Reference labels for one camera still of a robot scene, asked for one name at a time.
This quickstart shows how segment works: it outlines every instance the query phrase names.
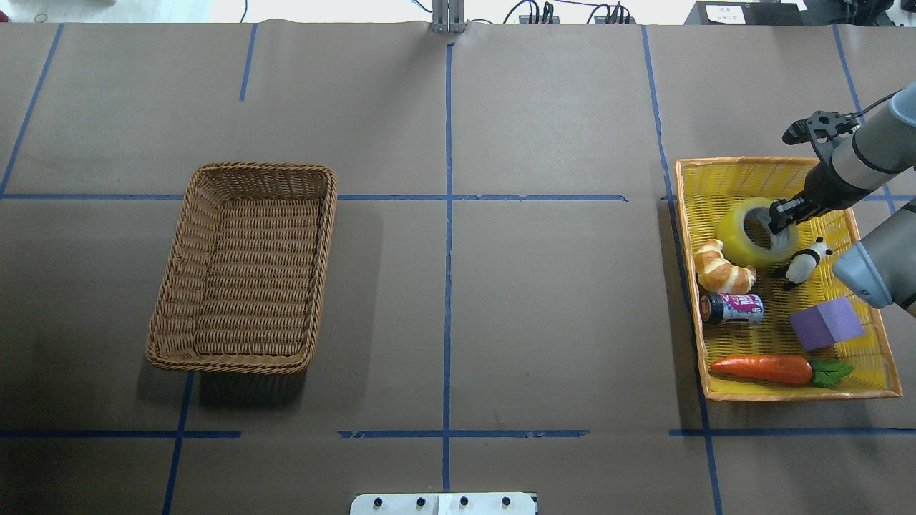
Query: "stuffed panda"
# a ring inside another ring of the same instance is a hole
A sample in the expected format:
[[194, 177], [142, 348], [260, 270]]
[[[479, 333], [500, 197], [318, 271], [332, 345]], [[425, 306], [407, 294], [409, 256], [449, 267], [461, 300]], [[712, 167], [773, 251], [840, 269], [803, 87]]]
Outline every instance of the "stuffed panda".
[[787, 279], [788, 282], [782, 285], [782, 289], [789, 291], [808, 280], [821, 259], [833, 253], [834, 251], [823, 242], [823, 238], [817, 236], [810, 247], [793, 254], [788, 265], [776, 268], [773, 277]]

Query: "carrot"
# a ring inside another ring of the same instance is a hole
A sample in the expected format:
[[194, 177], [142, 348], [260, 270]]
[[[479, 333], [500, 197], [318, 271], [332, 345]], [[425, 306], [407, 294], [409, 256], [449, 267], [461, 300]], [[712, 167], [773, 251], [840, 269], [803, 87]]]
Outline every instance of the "carrot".
[[853, 367], [836, 359], [813, 359], [803, 356], [729, 356], [709, 365], [716, 372], [740, 378], [763, 379], [790, 385], [812, 383], [830, 388], [852, 373]]

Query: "green leaves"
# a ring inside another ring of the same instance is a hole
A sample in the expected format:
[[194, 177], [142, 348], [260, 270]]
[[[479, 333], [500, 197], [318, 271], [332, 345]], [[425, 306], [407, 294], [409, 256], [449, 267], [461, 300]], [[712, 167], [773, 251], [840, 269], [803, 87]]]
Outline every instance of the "green leaves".
[[838, 359], [812, 359], [810, 361], [814, 377], [811, 382], [814, 386], [831, 388], [853, 373], [853, 366]]

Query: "white bracket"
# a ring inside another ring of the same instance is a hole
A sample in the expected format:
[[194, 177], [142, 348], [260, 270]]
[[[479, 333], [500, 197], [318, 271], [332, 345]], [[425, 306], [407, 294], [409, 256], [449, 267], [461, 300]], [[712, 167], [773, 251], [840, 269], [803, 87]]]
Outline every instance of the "white bracket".
[[522, 492], [362, 494], [353, 499], [350, 515], [538, 515], [538, 497]]
[[432, 0], [433, 32], [461, 34], [464, 26], [464, 0]]

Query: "croissant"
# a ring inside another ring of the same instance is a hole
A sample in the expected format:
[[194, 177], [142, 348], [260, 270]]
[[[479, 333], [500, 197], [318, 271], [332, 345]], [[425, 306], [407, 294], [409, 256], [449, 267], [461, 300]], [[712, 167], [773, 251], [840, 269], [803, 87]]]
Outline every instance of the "croissant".
[[712, 293], [743, 295], [749, 292], [757, 280], [757, 271], [753, 267], [731, 264], [722, 256], [722, 246], [721, 241], [711, 239], [693, 253], [700, 285]]

